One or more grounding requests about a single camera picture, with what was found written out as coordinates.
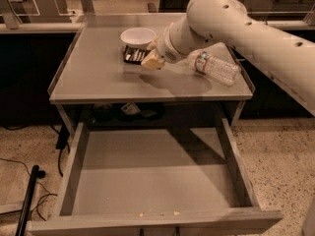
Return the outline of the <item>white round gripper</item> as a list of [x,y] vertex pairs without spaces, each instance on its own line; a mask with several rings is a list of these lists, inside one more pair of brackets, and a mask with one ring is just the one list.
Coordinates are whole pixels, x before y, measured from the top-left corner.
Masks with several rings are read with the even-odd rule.
[[171,23],[159,39],[154,39],[148,45],[147,50],[152,51],[141,65],[149,70],[158,70],[164,66],[164,61],[174,64],[184,59],[191,52],[189,33],[190,27],[186,20]]

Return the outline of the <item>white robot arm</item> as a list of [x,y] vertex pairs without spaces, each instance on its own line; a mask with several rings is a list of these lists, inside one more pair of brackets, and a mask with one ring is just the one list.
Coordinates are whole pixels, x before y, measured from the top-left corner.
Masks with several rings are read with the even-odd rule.
[[247,16],[237,0],[190,0],[142,62],[147,69],[175,64],[192,51],[222,42],[315,114],[315,43]]

